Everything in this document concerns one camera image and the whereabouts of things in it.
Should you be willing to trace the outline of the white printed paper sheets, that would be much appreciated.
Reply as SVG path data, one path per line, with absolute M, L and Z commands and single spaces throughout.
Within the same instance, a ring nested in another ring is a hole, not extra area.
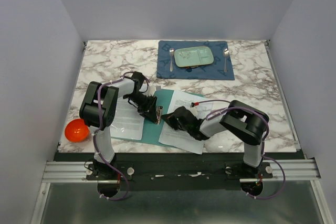
M 208 99 L 203 96 L 192 95 L 186 92 L 175 90 L 173 92 L 167 112 L 172 113 L 180 106 L 184 106 L 189 109 L 192 102 L 200 102 L 204 100 L 206 101 Z M 212 107 L 213 102 L 201 103 L 200 105 L 196 106 L 197 118 L 202 119 L 206 117 L 212 110 Z M 202 154 L 204 147 L 204 141 L 195 140 L 185 131 L 174 130 L 165 122 L 163 124 L 159 142 L 161 144 L 176 147 L 195 154 Z

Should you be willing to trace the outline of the teal file folder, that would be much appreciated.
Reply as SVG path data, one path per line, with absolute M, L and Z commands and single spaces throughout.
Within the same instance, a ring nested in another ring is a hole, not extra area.
M 163 107 L 163 113 L 168 113 L 168 108 L 171 102 L 171 98 L 173 95 L 173 90 L 162 89 L 155 92 L 155 96 L 157 97 L 157 105 Z M 124 140 L 119 138 L 112 138 L 111 142 L 114 148 L 117 147 L 117 142 L 121 142 L 127 145 L 127 148 L 131 147 L 131 144 L 141 143 L 147 145 L 155 145 L 161 147 L 172 147 L 168 145 L 161 144 L 159 142 L 160 134 L 163 128 L 164 122 L 161 121 L 160 124 L 154 124 L 147 119 L 144 119 L 144 126 L 143 126 L 143 133 L 142 138 L 139 141 L 132 141 L 132 140 Z

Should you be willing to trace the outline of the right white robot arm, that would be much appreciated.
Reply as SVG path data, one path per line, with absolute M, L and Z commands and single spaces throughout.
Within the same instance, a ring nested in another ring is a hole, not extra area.
M 244 142 L 242 173 L 249 178 L 260 172 L 265 138 L 269 133 L 269 116 L 240 101 L 232 101 L 227 108 L 211 112 L 198 119 L 184 106 L 161 119 L 172 129 L 184 131 L 197 141 L 205 141 L 223 131 L 229 131 Z

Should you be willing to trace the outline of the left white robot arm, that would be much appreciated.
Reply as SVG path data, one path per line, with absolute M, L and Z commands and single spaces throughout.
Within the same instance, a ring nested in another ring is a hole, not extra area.
M 117 108 L 118 98 L 127 99 L 143 118 L 152 123 L 158 122 L 156 112 L 157 97 L 141 91 L 149 80 L 142 73 L 129 71 L 120 79 L 108 83 L 89 83 L 79 116 L 88 127 L 94 127 L 92 135 L 95 150 L 93 166 L 104 179 L 116 175 L 116 155 L 111 144 L 110 125 Z

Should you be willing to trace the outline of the silver folder clip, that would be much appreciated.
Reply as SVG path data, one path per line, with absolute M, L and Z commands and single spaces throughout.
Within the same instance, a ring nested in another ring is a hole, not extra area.
M 163 112 L 163 107 L 157 106 L 156 107 L 156 122 L 155 122 L 156 124 L 160 124 L 162 112 Z

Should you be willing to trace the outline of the printed sheet in folder pocket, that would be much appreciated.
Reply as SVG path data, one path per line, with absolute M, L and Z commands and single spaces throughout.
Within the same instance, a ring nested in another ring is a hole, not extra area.
M 118 98 L 114 120 L 110 126 L 112 138 L 139 141 L 142 138 L 144 118 L 127 99 Z

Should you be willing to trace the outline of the blue cloth placemat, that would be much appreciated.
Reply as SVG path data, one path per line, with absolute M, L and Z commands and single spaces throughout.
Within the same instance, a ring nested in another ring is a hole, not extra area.
M 160 40 L 157 74 L 161 79 L 235 79 L 226 41 Z

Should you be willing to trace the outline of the silver fork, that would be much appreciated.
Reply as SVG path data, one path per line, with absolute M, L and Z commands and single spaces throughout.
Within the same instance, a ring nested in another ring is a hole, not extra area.
M 174 58 L 174 49 L 170 48 L 169 49 L 169 54 L 170 54 L 170 72 L 173 71 L 173 58 Z

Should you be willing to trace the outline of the light green divided plate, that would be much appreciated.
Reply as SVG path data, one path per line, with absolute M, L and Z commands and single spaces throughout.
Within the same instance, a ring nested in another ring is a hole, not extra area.
M 174 51 L 174 59 L 180 68 L 210 65 L 214 62 L 213 53 L 206 46 L 177 49 Z

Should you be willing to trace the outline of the orange ball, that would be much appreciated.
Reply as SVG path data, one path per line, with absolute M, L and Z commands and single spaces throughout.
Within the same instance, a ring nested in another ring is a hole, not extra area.
M 68 141 L 77 143 L 84 141 L 90 131 L 83 119 L 74 119 L 66 125 L 64 133 Z

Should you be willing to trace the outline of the silver spoon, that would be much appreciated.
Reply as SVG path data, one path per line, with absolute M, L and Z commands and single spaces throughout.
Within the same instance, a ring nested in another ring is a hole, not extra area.
M 223 56 L 224 56 L 224 59 L 225 59 L 225 61 L 224 61 L 224 72 L 226 73 L 227 72 L 227 60 L 229 58 L 229 50 L 228 50 L 228 48 L 225 48 L 223 50 Z

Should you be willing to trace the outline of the black mounting base plate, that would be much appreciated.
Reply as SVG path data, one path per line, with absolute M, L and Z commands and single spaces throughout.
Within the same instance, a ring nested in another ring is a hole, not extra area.
M 118 190 L 224 189 L 258 196 L 263 182 L 273 177 L 268 162 L 249 168 L 242 154 L 118 153 L 112 166 L 97 161 L 86 166 L 86 179 L 97 181 L 98 191 L 105 195 L 115 195 Z

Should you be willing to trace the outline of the aluminium frame rail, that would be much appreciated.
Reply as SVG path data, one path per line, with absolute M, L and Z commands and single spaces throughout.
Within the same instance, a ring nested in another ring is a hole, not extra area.
M 319 179 L 321 178 L 317 164 L 313 159 L 279 160 L 285 171 L 286 181 L 309 181 L 313 194 L 322 215 L 323 222 L 333 223 Z M 91 172 L 84 168 L 84 162 L 47 162 L 39 189 L 37 201 L 31 218 L 31 223 L 41 223 L 50 185 L 52 183 L 108 183 L 116 184 L 117 179 L 100 179 L 94 175 L 88 180 Z

